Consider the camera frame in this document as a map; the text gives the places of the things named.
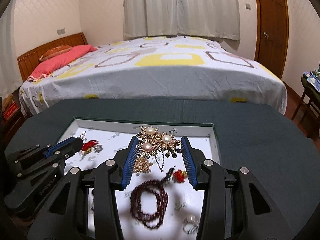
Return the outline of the brown teddy bear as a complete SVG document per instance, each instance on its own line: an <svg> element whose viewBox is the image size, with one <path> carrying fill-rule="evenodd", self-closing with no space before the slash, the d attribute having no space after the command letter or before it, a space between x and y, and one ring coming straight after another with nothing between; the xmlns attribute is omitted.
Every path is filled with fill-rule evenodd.
<svg viewBox="0 0 320 240"><path fill-rule="evenodd" d="M4 112L8 106L12 104L14 97L12 94L9 94L6 98L2 100L2 112Z"/></svg>

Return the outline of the red gift box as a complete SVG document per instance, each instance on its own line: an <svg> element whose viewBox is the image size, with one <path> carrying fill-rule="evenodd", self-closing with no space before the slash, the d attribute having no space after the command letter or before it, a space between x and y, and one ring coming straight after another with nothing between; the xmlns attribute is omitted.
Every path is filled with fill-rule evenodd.
<svg viewBox="0 0 320 240"><path fill-rule="evenodd" d="M3 113L3 118L8 121L13 115L20 110L19 105L16 102L12 102Z"/></svg>

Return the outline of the grey wall socket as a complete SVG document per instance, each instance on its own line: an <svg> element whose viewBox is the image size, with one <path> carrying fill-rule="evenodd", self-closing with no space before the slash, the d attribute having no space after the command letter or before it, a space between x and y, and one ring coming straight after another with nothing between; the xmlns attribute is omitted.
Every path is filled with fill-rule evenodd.
<svg viewBox="0 0 320 240"><path fill-rule="evenodd" d="M65 28L57 30L57 35L62 35L62 34L65 34L65 33L66 33Z"/></svg>

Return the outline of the pile of clothes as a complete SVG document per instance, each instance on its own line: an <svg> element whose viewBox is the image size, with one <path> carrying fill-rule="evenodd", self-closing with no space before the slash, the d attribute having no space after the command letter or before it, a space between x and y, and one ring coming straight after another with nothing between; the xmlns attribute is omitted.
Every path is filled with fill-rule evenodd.
<svg viewBox="0 0 320 240"><path fill-rule="evenodd" d="M320 93L320 73L317 70L311 72L304 72L303 77L307 82L314 87L314 89Z"/></svg>

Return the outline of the green jewelry box tray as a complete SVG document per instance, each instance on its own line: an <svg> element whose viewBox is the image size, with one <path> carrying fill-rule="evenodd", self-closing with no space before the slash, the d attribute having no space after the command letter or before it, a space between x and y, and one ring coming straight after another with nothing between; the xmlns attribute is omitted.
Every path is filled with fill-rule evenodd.
<svg viewBox="0 0 320 240"><path fill-rule="evenodd" d="M85 142L96 140L96 149L88 153L77 153L66 161L65 171L77 166L81 170L96 168L103 161L112 159L116 152L126 148L134 135L140 133L140 124L125 122L74 119L59 137L62 142L70 137L83 138ZM213 124L156 125L160 132L174 135L175 140L186 136L193 148L201 150L207 159L219 163L219 152ZM171 177L164 185L168 194L168 205L163 224L155 230L147 229L130 214L130 196L135 187L147 180L161 180L169 168L186 175L182 155L166 157L163 153L148 159L137 158L131 181L124 191L116 191L116 202L121 229L125 239L195 239L199 228L203 204L203 191L193 189L189 180L177 181Z"/></svg>

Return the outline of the brown wooden door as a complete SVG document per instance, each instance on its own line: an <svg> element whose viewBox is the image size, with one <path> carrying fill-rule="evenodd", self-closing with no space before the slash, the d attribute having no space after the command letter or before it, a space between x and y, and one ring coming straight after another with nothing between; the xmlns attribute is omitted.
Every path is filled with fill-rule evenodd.
<svg viewBox="0 0 320 240"><path fill-rule="evenodd" d="M289 43L287 0L257 0L255 61L282 78Z"/></svg>

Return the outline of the wooden chair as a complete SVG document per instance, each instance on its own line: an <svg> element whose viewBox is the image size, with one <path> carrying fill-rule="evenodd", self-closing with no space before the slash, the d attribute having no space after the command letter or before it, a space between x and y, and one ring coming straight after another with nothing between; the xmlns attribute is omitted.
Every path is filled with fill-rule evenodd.
<svg viewBox="0 0 320 240"><path fill-rule="evenodd" d="M291 120L293 121L295 119L300 108L304 106L305 111L300 120L300 123L303 122L307 114L315 116L313 119L314 129L311 132L307 133L308 138L313 138L316 132L319 132L319 92L315 89L315 87L313 87L311 83L307 81L307 78L305 76L301 76L300 80L304 90Z"/></svg>

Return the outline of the triple pearl gold brooch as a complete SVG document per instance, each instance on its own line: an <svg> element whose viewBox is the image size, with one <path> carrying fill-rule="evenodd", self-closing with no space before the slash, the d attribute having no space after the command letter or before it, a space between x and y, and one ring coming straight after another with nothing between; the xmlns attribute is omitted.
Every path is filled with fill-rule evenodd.
<svg viewBox="0 0 320 240"><path fill-rule="evenodd" d="M141 126L138 138L138 155L134 173L149 173L150 166L156 164L164 172L165 158L177 158L181 153L181 141L175 139L173 134L160 132L153 126Z"/></svg>

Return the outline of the bed with patterned sheet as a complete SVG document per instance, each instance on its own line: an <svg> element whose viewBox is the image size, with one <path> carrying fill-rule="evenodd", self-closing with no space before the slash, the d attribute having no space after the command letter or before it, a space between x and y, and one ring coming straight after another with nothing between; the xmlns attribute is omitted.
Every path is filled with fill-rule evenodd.
<svg viewBox="0 0 320 240"><path fill-rule="evenodd" d="M250 102L286 111L281 79L215 41L160 36L96 48L46 78L26 79L19 90L25 113L39 114L66 99L142 98Z"/></svg>

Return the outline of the pink pillow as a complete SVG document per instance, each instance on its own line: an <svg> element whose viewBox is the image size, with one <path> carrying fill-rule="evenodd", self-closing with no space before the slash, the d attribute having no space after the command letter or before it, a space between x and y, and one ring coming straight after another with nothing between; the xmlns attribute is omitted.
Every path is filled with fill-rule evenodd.
<svg viewBox="0 0 320 240"><path fill-rule="evenodd" d="M27 81L34 82L48 77L52 72L68 65L89 52L96 51L97 48L92 45L79 45L72 47L69 51L51 57L41 62L33 72L28 76Z"/></svg>

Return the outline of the red tassel charm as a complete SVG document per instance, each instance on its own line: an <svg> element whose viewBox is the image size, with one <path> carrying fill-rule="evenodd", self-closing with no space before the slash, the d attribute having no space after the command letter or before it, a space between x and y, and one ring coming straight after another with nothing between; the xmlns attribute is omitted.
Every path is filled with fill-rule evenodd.
<svg viewBox="0 0 320 240"><path fill-rule="evenodd" d="M84 159L86 155L90 153L100 153L103 150L103 145L99 143L97 140L88 140L86 138L86 131L83 131L79 137L83 146L79 152L81 159Z"/></svg>

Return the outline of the dark green table cloth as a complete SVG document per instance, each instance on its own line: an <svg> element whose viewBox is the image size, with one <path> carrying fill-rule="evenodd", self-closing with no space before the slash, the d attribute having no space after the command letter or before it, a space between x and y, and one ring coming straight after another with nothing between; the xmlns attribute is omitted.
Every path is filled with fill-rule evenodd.
<svg viewBox="0 0 320 240"><path fill-rule="evenodd" d="M276 202L294 235L319 239L319 152L269 105L177 99L62 100L27 119L6 154L52 144L74 118L143 124L212 124L223 167L247 167Z"/></svg>

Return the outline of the white curtains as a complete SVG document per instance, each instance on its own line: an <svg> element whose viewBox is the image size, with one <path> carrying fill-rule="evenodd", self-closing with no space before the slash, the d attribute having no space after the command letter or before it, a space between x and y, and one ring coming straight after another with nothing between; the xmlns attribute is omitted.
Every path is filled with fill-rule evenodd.
<svg viewBox="0 0 320 240"><path fill-rule="evenodd" d="M124 0L124 38L199 36L240 40L238 0Z"/></svg>

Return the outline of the red knot gold pendant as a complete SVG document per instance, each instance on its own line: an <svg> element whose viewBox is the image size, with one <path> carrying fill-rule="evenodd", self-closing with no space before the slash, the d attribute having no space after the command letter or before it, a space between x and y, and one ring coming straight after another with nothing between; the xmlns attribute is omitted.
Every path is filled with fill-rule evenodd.
<svg viewBox="0 0 320 240"><path fill-rule="evenodd" d="M172 179L175 183L184 183L188 178L187 172L182 170L177 170L172 174Z"/></svg>

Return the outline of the orange cushion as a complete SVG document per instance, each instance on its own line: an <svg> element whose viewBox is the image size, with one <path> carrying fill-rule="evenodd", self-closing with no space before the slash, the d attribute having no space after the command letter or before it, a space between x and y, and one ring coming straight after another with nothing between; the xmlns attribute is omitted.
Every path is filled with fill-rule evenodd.
<svg viewBox="0 0 320 240"><path fill-rule="evenodd" d="M48 51L46 51L40 58L39 61L43 62L46 61L52 57L61 55L63 53L66 53L68 51L70 51L73 47L72 46L68 46L68 45L63 45L63 46L57 46L53 49L50 49Z"/></svg>

